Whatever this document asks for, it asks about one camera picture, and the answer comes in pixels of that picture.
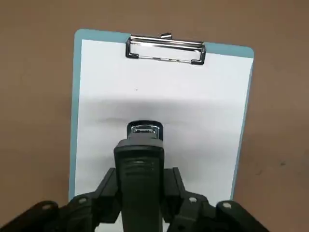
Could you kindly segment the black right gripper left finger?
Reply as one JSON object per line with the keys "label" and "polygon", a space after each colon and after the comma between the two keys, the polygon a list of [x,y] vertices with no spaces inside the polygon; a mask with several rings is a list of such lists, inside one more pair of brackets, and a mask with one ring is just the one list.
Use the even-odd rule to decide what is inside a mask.
{"label": "black right gripper left finger", "polygon": [[121,211],[116,169],[110,168],[93,192],[73,197],[60,207],[41,201],[0,228],[2,232],[93,232],[115,223]]}

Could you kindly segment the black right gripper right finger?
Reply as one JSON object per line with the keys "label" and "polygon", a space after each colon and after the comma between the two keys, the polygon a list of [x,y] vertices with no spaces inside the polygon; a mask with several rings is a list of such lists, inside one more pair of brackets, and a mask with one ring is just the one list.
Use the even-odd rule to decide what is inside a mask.
{"label": "black right gripper right finger", "polygon": [[208,199],[185,189],[178,168],[164,170],[164,221],[168,232],[267,232],[239,203]]}

